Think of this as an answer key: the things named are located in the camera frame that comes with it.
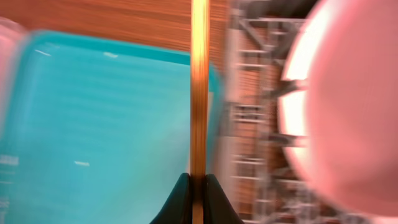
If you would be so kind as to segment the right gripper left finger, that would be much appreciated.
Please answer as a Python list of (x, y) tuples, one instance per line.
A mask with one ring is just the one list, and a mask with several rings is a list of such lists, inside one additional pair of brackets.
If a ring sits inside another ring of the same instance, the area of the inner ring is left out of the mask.
[(150, 224), (190, 224), (190, 175), (182, 173)]

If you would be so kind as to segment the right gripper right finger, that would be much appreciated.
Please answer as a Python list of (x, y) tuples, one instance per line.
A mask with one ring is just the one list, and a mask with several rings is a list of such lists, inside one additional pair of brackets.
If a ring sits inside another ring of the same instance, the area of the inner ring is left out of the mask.
[(234, 211), (220, 183), (213, 174), (205, 176), (203, 193), (204, 224), (244, 224)]

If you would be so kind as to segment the wooden chopstick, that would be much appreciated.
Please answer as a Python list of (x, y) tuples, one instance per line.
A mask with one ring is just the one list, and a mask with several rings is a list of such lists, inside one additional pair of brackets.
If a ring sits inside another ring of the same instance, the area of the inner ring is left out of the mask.
[(192, 223), (203, 223), (203, 179), (206, 174), (210, 2), (192, 0), (190, 175)]

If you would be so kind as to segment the pink white bowl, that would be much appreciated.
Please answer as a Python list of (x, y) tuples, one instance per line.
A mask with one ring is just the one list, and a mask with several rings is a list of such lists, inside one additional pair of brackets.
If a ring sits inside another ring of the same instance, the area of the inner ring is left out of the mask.
[(327, 0), (308, 15), (284, 78), (279, 124), (303, 136), (285, 154), (317, 195), (397, 221), (397, 0)]

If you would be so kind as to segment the large white plate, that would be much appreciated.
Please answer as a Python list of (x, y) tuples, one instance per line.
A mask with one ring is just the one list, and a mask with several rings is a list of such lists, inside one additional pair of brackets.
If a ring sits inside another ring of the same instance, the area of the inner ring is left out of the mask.
[(28, 37), (17, 22), (1, 17), (1, 136), (4, 133), (9, 95), (13, 83), (13, 68), (17, 54)]

